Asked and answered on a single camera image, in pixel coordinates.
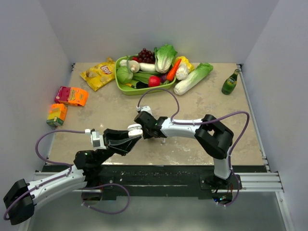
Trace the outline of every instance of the beige table surface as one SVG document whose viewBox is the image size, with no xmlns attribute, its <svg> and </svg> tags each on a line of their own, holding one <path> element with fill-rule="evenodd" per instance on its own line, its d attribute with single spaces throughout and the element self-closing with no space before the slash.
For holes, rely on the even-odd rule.
<svg viewBox="0 0 308 231">
<path fill-rule="evenodd" d="M 140 95 L 124 95 L 115 81 L 94 92 L 79 74 L 96 63 L 76 63 L 72 72 L 70 87 L 88 91 L 89 97 L 85 107 L 69 106 L 64 125 L 60 129 L 84 130 L 95 128 L 101 134 L 106 128 L 126 130 L 134 124 L 137 115 L 136 105 Z M 221 93 L 221 86 L 236 69 L 236 64 L 212 64 L 214 70 L 195 87 L 182 96 L 177 96 L 180 113 L 176 119 L 203 118 L 212 114 L 216 118 L 231 112 L 245 110 L 249 112 L 243 85 L 238 79 L 231 95 Z M 149 105 L 155 118 L 170 117 L 177 109 L 176 103 L 167 92 L 146 95 L 141 106 Z M 245 115 L 236 115 L 223 120 L 236 138 L 246 121 Z M 75 154 L 80 150 L 93 149 L 90 138 L 86 135 L 56 133 L 50 151 L 50 160 L 73 163 Z M 212 165 L 213 158 L 201 147 L 197 140 L 188 138 L 167 138 L 165 144 L 161 139 L 141 139 L 126 156 L 115 154 L 105 164 L 127 165 Z M 263 165 L 259 144 L 252 120 L 232 156 L 233 165 Z"/>
</svg>

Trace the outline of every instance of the red tomato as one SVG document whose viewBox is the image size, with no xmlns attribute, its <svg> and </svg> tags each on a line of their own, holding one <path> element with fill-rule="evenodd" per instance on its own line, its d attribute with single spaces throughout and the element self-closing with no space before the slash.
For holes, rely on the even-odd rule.
<svg viewBox="0 0 308 231">
<path fill-rule="evenodd" d="M 151 76 L 149 78 L 149 87 L 152 88 L 152 87 L 157 87 L 160 85 L 160 78 L 157 77 L 157 76 Z"/>
</svg>

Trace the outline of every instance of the orange box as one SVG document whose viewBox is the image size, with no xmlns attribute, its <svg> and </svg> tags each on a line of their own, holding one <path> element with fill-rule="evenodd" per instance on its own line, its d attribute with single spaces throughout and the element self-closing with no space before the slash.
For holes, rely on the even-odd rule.
<svg viewBox="0 0 308 231">
<path fill-rule="evenodd" d="M 67 112 L 67 106 L 63 103 L 55 103 L 51 105 L 49 115 L 47 118 L 47 124 L 55 127 L 59 125 L 63 125 Z"/>
<path fill-rule="evenodd" d="M 81 88 L 70 88 L 61 86 L 58 90 L 54 101 L 72 106 L 84 106 L 88 99 L 89 93 Z"/>
</svg>

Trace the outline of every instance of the cable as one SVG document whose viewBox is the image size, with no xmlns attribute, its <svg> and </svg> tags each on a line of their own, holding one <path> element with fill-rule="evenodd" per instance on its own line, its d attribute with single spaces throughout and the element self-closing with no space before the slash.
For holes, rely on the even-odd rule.
<svg viewBox="0 0 308 231">
<path fill-rule="evenodd" d="M 68 173 L 64 173 L 64 174 L 62 174 L 62 175 L 60 175 L 60 176 L 57 176 L 57 177 L 52 178 L 52 179 L 50 179 L 50 180 L 48 180 L 48 181 L 45 181 L 45 182 L 39 184 L 38 186 L 36 186 L 36 187 L 34 187 L 34 188 L 32 188 L 32 189 L 29 189 L 28 191 L 26 191 L 25 193 L 23 193 L 23 194 L 22 194 L 21 196 L 19 196 L 16 200 L 14 200 L 13 203 L 6 209 L 6 211 L 4 212 L 4 215 L 3 215 L 3 219 L 4 219 L 4 220 L 10 220 L 10 218 L 7 218 L 7 215 L 8 215 L 8 213 L 9 213 L 9 211 L 11 210 L 11 208 L 12 208 L 17 202 L 19 202 L 19 201 L 20 201 L 24 196 L 26 196 L 28 193 L 31 193 L 31 192 L 33 192 L 34 190 L 39 189 L 41 186 L 43 186 L 43 185 L 45 185 L 45 184 L 48 184 L 48 183 L 50 183 L 50 182 L 52 182 L 52 181 L 54 181 L 54 180 L 60 179 L 60 178 L 62 178 L 62 177 L 66 177 L 66 176 L 68 176 L 68 174 L 71 173 L 71 171 L 72 171 L 72 165 L 67 164 L 67 163 L 55 162 L 55 161 L 48 160 L 48 159 L 44 158 L 44 157 L 39 153 L 39 149 L 38 149 L 38 148 L 39 148 L 39 142 L 40 142 L 45 136 L 47 136 L 47 135 L 49 135 L 49 134 L 52 134 L 52 133 L 55 133 L 55 132 L 71 132 L 71 133 L 80 133 L 80 134 L 82 134 L 82 133 L 85 133 L 85 131 L 74 131 L 74 130 L 65 130 L 65 129 L 53 130 L 53 131 L 47 132 L 46 134 L 42 135 L 42 136 L 38 139 L 38 141 L 36 142 L 36 144 L 35 144 L 35 152 L 36 152 L 36 154 L 38 155 L 38 157 L 39 157 L 41 160 L 43 160 L 43 161 L 45 161 L 45 162 L 47 162 L 47 163 L 54 164 L 54 165 L 66 165 L 66 166 L 69 167 Z"/>
<path fill-rule="evenodd" d="M 206 122 L 198 122 L 198 123 L 181 123 L 181 122 L 176 122 L 176 121 L 173 120 L 173 118 L 174 118 L 174 116 L 176 116 L 176 115 L 179 113 L 179 111 L 180 111 L 180 104 L 179 104 L 179 101 L 178 101 L 178 99 L 176 98 L 176 96 L 175 96 L 171 91 L 166 90 L 166 89 L 164 89 L 164 88 L 150 89 L 150 90 L 148 90 L 147 92 L 145 92 L 145 93 L 141 96 L 141 98 L 139 99 L 138 104 L 137 104 L 137 107 L 140 106 L 140 102 L 141 102 L 141 100 L 143 99 L 143 97 L 144 97 L 147 93 L 149 93 L 150 91 L 153 91 L 153 90 L 164 90 L 164 91 L 167 91 L 167 92 L 170 93 L 170 94 L 173 96 L 173 98 L 175 99 L 175 101 L 176 101 L 176 103 L 177 103 L 177 106 L 178 106 L 178 109 L 177 109 L 177 111 L 176 111 L 176 112 L 171 116 L 171 118 L 170 118 L 171 122 L 174 123 L 174 124 L 178 124 L 178 125 L 202 125 L 202 124 L 212 124 L 212 123 L 216 123 L 216 122 L 218 122 L 218 121 L 221 121 L 221 120 L 223 120 L 223 119 L 226 119 L 226 118 L 228 118 L 228 117 L 230 117 L 230 116 L 234 116 L 234 115 L 237 115 L 237 114 L 245 114 L 245 115 L 247 116 L 246 123 L 245 123 L 245 125 L 244 125 L 244 127 L 243 127 L 243 130 L 242 130 L 242 132 L 240 133 L 240 135 L 238 136 L 238 138 L 236 139 L 236 141 L 234 142 L 234 144 L 233 144 L 233 146 L 231 147 L 231 149 L 230 149 L 230 151 L 229 151 L 229 154 L 228 154 L 229 168 L 230 168 L 230 170 L 231 170 L 231 174 L 234 175 L 234 177 L 235 177 L 235 179 L 236 179 L 236 181 L 237 181 L 237 192 L 236 192 L 236 195 L 235 195 L 234 199 L 233 199 L 231 202 L 227 203 L 226 205 L 222 205 L 222 206 L 230 206 L 230 205 L 232 205 L 232 204 L 235 202 L 235 200 L 237 199 L 237 197 L 238 197 L 238 195 L 239 195 L 239 192 L 240 192 L 240 180 L 238 179 L 238 177 L 236 176 L 236 174 L 235 174 L 234 171 L 233 171 L 233 168 L 232 168 L 232 165 L 231 165 L 231 154 L 232 154 L 232 151 L 233 151 L 233 149 L 235 148 L 236 144 L 238 143 L 238 141 L 240 140 L 240 138 L 243 136 L 244 132 L 246 131 L 246 129 L 247 129 L 247 127 L 248 127 L 249 118 L 250 118 L 249 113 L 248 113 L 248 112 L 245 112 L 245 111 L 238 111 L 238 112 L 230 113 L 230 114 L 228 114 L 228 115 L 226 115 L 226 116 L 223 116 L 223 117 L 220 117 L 220 118 L 218 118 L 218 119 L 214 119 L 214 120 L 206 121 Z"/>
<path fill-rule="evenodd" d="M 120 210 L 118 210 L 116 212 L 104 211 L 104 210 L 101 210 L 99 208 L 95 208 L 93 206 L 90 206 L 90 205 L 86 204 L 84 199 L 83 199 L 83 197 L 81 197 L 82 205 L 86 206 L 87 208 L 93 209 L 93 210 L 95 210 L 97 212 L 105 213 L 105 214 L 110 214 L 110 215 L 119 214 L 119 213 L 122 213 L 123 211 L 125 211 L 127 209 L 128 205 L 129 205 L 130 194 L 129 194 L 128 190 L 124 186 L 122 186 L 120 184 L 109 183 L 109 184 L 103 184 L 103 185 L 99 185 L 99 186 L 95 186 L 95 187 L 90 187 L 90 188 L 83 188 L 83 189 L 89 189 L 89 190 L 90 189 L 98 189 L 98 188 L 102 188 L 102 187 L 106 187 L 106 186 L 118 186 L 118 187 L 122 188 L 126 192 L 128 199 L 127 199 L 127 203 L 126 203 L 124 208 L 122 208 L 122 209 L 120 209 Z"/>
</svg>

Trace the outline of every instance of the chip bag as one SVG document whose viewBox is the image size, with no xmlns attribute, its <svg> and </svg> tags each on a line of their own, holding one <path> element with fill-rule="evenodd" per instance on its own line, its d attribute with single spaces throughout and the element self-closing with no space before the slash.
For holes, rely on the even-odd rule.
<svg viewBox="0 0 308 231">
<path fill-rule="evenodd" d="M 177 60 L 182 59 L 181 64 L 186 64 L 187 69 L 188 69 L 188 73 L 192 72 L 194 70 L 194 66 L 189 62 L 189 60 L 185 57 L 185 56 L 179 56 L 176 57 L 173 62 L 172 62 L 172 66 L 174 66 L 174 64 L 177 62 Z"/>
<path fill-rule="evenodd" d="M 99 88 L 115 79 L 115 64 L 115 61 L 108 57 L 106 62 L 89 68 L 82 72 L 80 76 L 94 91 L 97 91 Z"/>
</svg>

